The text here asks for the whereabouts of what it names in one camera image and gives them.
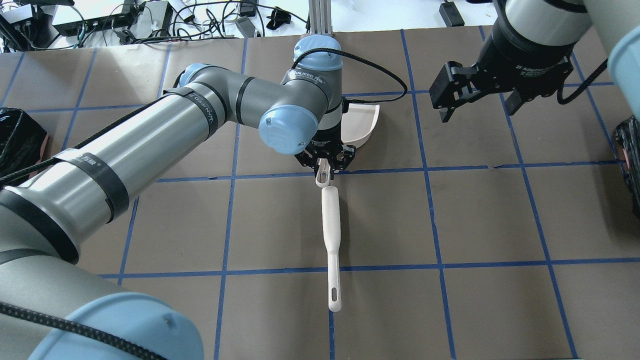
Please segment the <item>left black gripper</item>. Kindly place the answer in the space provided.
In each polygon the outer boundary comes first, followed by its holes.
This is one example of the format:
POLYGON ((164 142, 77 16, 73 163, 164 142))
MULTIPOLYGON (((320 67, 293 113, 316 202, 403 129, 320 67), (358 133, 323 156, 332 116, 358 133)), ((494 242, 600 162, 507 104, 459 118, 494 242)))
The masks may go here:
POLYGON ((319 160, 323 158, 327 160, 333 176, 350 166, 355 158, 356 150, 356 146, 346 145, 342 141, 340 127, 332 127, 331 129, 318 130, 306 148, 300 153, 296 153, 294 157, 301 166, 311 169, 314 176, 317 176, 319 160))

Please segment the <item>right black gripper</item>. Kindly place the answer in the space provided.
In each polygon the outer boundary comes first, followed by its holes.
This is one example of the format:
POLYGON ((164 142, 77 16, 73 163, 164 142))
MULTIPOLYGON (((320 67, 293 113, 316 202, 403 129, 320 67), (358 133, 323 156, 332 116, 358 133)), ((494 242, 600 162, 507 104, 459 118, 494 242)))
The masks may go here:
POLYGON ((510 92, 504 105, 514 116, 526 103, 548 98, 565 84, 574 70, 573 48, 535 43, 509 25, 494 25, 473 65, 448 61, 442 66, 429 88, 430 102, 441 122, 448 123, 460 106, 510 92))

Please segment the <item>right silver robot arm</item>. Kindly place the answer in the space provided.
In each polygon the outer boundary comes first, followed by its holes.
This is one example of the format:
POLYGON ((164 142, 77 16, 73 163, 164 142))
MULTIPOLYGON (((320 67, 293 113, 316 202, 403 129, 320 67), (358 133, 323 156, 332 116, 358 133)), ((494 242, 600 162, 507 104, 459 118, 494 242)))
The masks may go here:
POLYGON ((448 61, 430 86, 432 107, 446 123, 454 111, 509 92, 510 116, 537 97, 559 93, 573 71, 575 45, 595 27, 607 68, 633 115, 639 116, 637 0, 496 0, 497 19, 477 61, 448 61))

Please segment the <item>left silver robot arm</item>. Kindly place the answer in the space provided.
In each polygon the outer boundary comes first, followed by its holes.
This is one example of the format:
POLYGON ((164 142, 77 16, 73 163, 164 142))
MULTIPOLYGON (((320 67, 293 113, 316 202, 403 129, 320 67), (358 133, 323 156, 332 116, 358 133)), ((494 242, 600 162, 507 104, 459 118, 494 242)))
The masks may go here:
POLYGON ((277 84, 195 63, 162 96, 52 157, 18 186, 1 180, 3 360, 202 360, 201 333, 162 300, 78 267, 80 245, 228 122, 317 174, 343 170, 342 51, 312 34, 277 84))

